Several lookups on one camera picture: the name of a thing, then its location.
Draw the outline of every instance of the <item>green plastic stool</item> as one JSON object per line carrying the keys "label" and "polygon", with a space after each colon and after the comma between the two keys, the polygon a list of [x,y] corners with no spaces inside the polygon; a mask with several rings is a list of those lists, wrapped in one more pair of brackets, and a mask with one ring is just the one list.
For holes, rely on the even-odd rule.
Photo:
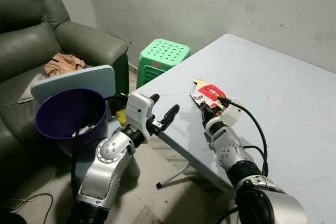
{"label": "green plastic stool", "polygon": [[190,48],[186,45],[165,39],[153,40],[140,54],[136,87],[145,85],[189,56]]}

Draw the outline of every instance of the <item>floor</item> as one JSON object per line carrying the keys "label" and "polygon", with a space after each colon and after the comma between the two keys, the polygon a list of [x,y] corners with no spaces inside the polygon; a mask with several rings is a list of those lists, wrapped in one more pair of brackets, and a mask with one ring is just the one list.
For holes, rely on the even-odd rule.
{"label": "floor", "polygon": [[[136,75],[130,72],[130,90],[135,90]],[[122,177],[114,205],[105,223],[110,224],[180,224],[216,223],[218,216],[231,208],[233,201],[223,195],[194,168],[175,178],[169,186],[157,190],[155,184],[176,172],[186,160],[158,137],[136,150],[140,166],[138,179]],[[50,193],[54,203],[46,224],[66,223],[73,199],[71,197],[67,161],[41,169],[25,182],[13,198],[27,198],[38,193]],[[40,196],[17,210],[28,224],[43,223],[50,197]],[[226,223],[236,223],[237,216]]]}

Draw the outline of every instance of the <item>sofa cushion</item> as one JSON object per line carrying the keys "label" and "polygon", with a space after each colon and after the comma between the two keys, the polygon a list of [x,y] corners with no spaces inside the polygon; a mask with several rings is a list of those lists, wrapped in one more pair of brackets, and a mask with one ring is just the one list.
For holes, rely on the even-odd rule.
{"label": "sofa cushion", "polygon": [[38,73],[44,73],[43,66],[0,83],[0,117],[21,145],[33,152],[43,147],[40,145],[43,140],[34,126],[39,104],[36,100],[25,103],[17,103],[17,100]]}
{"label": "sofa cushion", "polygon": [[0,118],[0,201],[33,167],[27,150]]}
{"label": "sofa cushion", "polygon": [[0,0],[0,33],[41,23],[43,9],[39,0]]}
{"label": "sofa cushion", "polygon": [[0,82],[47,63],[62,49],[46,22],[0,34]]}

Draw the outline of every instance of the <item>leather armchair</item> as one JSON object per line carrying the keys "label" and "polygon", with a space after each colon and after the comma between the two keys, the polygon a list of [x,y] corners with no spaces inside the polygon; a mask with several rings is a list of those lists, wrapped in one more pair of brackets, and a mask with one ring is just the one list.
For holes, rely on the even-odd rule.
{"label": "leather armchair", "polygon": [[92,66],[115,70],[117,92],[129,92],[127,44],[120,38],[70,21],[61,0],[0,0],[0,199],[48,155],[37,134],[39,104],[17,100],[57,52]]}

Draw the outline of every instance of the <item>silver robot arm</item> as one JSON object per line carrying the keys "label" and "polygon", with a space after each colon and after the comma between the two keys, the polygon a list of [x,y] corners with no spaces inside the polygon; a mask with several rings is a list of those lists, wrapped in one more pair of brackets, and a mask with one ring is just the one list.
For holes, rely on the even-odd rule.
{"label": "silver robot arm", "polygon": [[152,134],[164,131],[179,111],[180,107],[175,105],[163,120],[156,121],[152,108],[158,99],[158,94],[150,98],[135,93],[129,95],[125,110],[127,126],[98,144],[67,224],[104,223],[118,192],[121,175],[135,149],[147,143]]}
{"label": "silver robot arm", "polygon": [[[233,109],[227,99],[223,105],[224,110]],[[225,122],[228,115],[218,115],[218,111],[205,103],[200,109],[216,160],[234,186],[240,223],[307,224],[301,204],[263,175],[252,156],[245,151],[235,131]]]}

